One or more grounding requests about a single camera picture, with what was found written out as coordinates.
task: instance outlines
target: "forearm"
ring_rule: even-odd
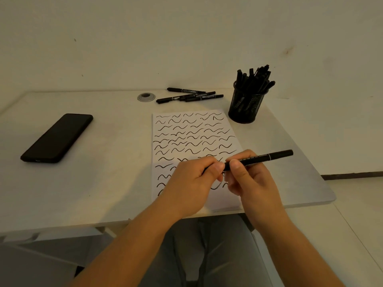
[[[344,287],[318,251],[286,219],[279,227],[261,233],[286,287]]]
[[[156,256],[165,233],[178,220],[154,202],[139,214],[73,281],[71,287],[137,286]]]

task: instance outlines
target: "black smartphone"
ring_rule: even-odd
[[[25,162],[59,162],[92,120],[92,115],[63,115],[20,159]]]

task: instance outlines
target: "white desk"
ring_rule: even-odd
[[[227,113],[232,89],[216,91],[225,98],[160,105],[138,101],[144,91],[27,94],[0,116],[0,234],[134,218],[151,203],[151,114],[219,108]],[[20,155],[65,113],[92,114],[94,120],[60,163],[22,162]],[[229,121],[243,149],[294,150],[288,159],[267,163],[286,207],[335,199],[266,106],[252,124]]]

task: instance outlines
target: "pen holder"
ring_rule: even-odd
[[[265,94],[245,94],[233,84],[234,93],[231,99],[229,117],[240,124],[249,124],[256,119],[257,112]]]

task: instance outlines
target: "leg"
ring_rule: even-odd
[[[142,278],[139,287],[184,287],[186,276],[169,230],[153,262]]]
[[[200,228],[205,242],[200,287],[272,286],[256,242],[239,215],[204,218]]]

